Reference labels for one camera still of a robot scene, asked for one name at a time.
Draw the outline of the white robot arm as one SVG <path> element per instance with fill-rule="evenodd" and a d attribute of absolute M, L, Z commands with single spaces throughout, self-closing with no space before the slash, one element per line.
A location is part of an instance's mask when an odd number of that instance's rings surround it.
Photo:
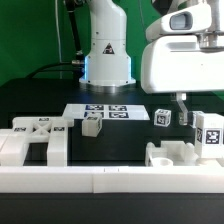
<path fill-rule="evenodd" d="M 80 83 L 96 91 L 133 85 L 126 53 L 126 14 L 112 0 L 86 0 L 91 50 Z M 224 90 L 224 0 L 151 0 L 161 17 L 146 29 L 141 87 L 174 93 Z"/>

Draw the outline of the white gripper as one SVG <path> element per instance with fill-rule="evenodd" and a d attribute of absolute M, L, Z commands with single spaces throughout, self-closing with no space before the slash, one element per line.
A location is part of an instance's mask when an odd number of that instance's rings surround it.
<path fill-rule="evenodd" d="M 183 92 L 224 90 L 224 51 L 201 51 L 194 35 L 161 37 L 143 51 L 141 87 L 146 93 L 177 92 L 179 124 L 186 125 Z"/>

